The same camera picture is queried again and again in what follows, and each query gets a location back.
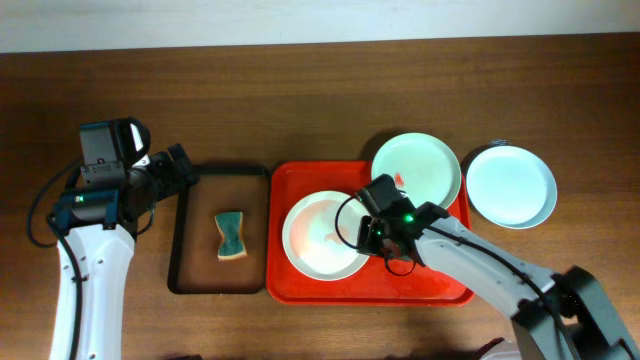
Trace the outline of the light blue plate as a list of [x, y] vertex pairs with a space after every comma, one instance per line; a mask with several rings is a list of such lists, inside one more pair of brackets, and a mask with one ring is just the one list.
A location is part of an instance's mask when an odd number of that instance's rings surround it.
[[529, 229], [555, 210], [558, 188], [549, 166], [534, 153], [512, 145], [489, 147], [466, 169], [466, 189], [475, 209], [509, 229]]

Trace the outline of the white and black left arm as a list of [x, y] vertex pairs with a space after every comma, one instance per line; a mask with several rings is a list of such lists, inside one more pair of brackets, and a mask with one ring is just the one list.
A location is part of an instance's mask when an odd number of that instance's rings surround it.
[[175, 144], [132, 167], [122, 162], [83, 165], [86, 184], [67, 188], [47, 223], [58, 240], [60, 285], [52, 359], [118, 359], [124, 292], [139, 218], [158, 202], [198, 182]]

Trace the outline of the light green plate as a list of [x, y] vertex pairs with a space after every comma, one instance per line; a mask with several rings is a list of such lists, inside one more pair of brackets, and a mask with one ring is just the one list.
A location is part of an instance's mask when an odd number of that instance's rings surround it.
[[462, 172], [453, 151], [440, 139], [423, 133], [405, 133], [385, 142], [376, 152], [371, 179], [389, 175], [411, 202], [448, 208], [456, 200]]

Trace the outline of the white plate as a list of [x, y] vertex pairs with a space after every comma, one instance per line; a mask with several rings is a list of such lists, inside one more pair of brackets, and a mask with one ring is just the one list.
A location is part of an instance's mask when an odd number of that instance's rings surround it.
[[320, 281], [343, 280], [368, 261], [353, 247], [367, 211], [338, 191], [320, 191], [299, 200], [287, 214], [282, 245], [289, 262], [303, 275]]

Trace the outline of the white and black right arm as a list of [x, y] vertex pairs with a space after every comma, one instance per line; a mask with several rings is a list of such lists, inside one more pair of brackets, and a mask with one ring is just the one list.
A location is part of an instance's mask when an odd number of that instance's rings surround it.
[[414, 262], [461, 283], [508, 318], [516, 336], [487, 352], [505, 359], [636, 359], [639, 348], [604, 288], [574, 266], [564, 274], [482, 239], [446, 210], [365, 216], [361, 252]]

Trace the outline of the brown tray with black rim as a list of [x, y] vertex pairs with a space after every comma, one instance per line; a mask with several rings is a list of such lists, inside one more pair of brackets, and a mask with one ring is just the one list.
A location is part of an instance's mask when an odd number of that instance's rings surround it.
[[195, 167], [178, 197], [167, 286], [178, 295], [254, 294], [265, 285], [270, 172], [256, 164]]

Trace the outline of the red plastic tray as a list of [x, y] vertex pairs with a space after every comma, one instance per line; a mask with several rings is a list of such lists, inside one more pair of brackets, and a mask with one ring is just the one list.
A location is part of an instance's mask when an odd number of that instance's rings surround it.
[[371, 258], [343, 280], [320, 281], [298, 271], [282, 245], [287, 213], [303, 197], [335, 190], [348, 195], [371, 181], [366, 161], [293, 161], [278, 166], [271, 176], [266, 288], [281, 303], [360, 306], [462, 306], [474, 293], [441, 273], [410, 263], [392, 261], [386, 270], [380, 258]]

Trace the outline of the green and yellow sponge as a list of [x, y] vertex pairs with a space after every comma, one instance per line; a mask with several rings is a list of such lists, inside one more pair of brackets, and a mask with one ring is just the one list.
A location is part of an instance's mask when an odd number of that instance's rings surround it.
[[245, 257], [247, 250], [243, 239], [243, 213], [220, 213], [215, 216], [215, 223], [221, 235], [218, 259], [228, 261]]

